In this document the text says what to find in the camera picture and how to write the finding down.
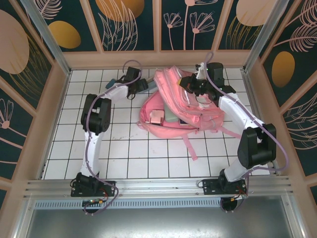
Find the pink backpack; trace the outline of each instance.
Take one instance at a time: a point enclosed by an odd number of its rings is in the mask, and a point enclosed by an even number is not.
[[[222,131],[231,136],[241,138],[239,134],[222,127],[224,112],[213,102],[199,104],[195,94],[187,93],[178,85],[181,77],[190,76],[192,73],[182,71],[177,67],[158,69],[154,81],[158,91],[150,96],[140,110],[138,126],[159,138],[169,139],[181,136],[193,160],[197,159],[187,134],[202,130],[212,132]],[[180,125],[179,122],[166,122],[162,125],[149,123],[152,110],[164,110],[164,103],[188,125]]]

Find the small blue object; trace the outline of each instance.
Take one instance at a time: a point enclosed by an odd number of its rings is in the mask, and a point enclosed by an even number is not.
[[[113,78],[113,79],[110,80],[110,82],[106,85],[106,89],[111,88],[114,84],[115,84],[115,79]]]

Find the decorative wallpaper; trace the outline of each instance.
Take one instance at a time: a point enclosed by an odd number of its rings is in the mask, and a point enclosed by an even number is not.
[[[306,176],[317,173],[317,84],[284,113],[284,120]]]
[[[266,44],[263,46],[263,49],[260,52],[260,58],[262,58],[262,55],[264,54],[264,52],[266,51],[268,45],[271,43],[271,40],[273,38],[273,36],[276,34],[279,26],[281,25],[282,21],[284,20],[286,14],[288,13],[289,9],[291,8],[292,4],[294,3],[294,0],[289,0],[286,9],[281,13],[281,17],[279,18],[279,21],[277,23],[277,25],[275,26],[274,30],[272,31],[272,33],[270,34],[268,40],[266,41]]]
[[[0,189],[0,211],[1,211],[1,207],[3,205],[6,193],[7,193],[6,190]]]
[[[79,0],[34,0],[63,52],[96,51]]]
[[[0,177],[12,178],[32,119],[0,89]]]
[[[161,50],[210,50],[222,0],[162,0]]]
[[[0,77],[37,108],[51,64],[8,0],[0,5]]]
[[[152,0],[89,0],[104,51],[153,51]]]
[[[311,186],[311,187],[310,187],[310,190],[311,190],[313,199],[314,199],[314,201],[315,201],[315,204],[317,205],[317,185]]]
[[[280,106],[317,70],[316,43],[317,3],[303,0],[263,64]]]
[[[219,50],[250,50],[276,0],[233,0]]]

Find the white tile floor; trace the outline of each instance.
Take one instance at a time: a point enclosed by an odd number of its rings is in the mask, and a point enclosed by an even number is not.
[[[152,76],[155,69],[144,69],[143,77]],[[60,113],[50,157],[42,178],[72,179],[79,172],[84,155],[84,131],[80,124],[82,108],[89,93],[98,94],[106,84],[118,79],[121,70],[75,70],[72,72]],[[240,69],[224,69],[226,84],[231,85],[241,101],[251,110]],[[192,161],[181,139],[159,139],[136,125],[140,107],[150,93],[136,95],[112,105],[111,121],[100,151],[100,177],[107,179],[183,178],[218,176],[220,170],[237,159],[239,140],[210,131],[190,134],[198,160]],[[235,131],[230,118],[224,126]],[[254,175],[269,175],[256,171]]]

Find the backpack strap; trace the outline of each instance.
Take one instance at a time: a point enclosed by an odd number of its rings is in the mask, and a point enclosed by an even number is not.
[[[140,121],[137,122],[137,126],[138,126],[140,129],[145,130],[144,127],[142,126],[142,123],[141,123]]]
[[[233,136],[233,137],[236,137],[238,139],[241,139],[241,135],[231,131],[231,130],[228,130],[226,128],[224,128],[223,126],[219,127],[218,130],[222,131],[223,133],[227,134],[227,135],[230,135],[230,136]]]
[[[185,143],[185,145],[186,145],[186,147],[188,149],[188,152],[191,155],[192,159],[193,160],[197,160],[198,158],[197,158],[196,152],[195,152],[192,144],[190,143],[190,140],[188,139],[188,136],[187,135],[182,135],[182,138],[184,140],[184,143]]]

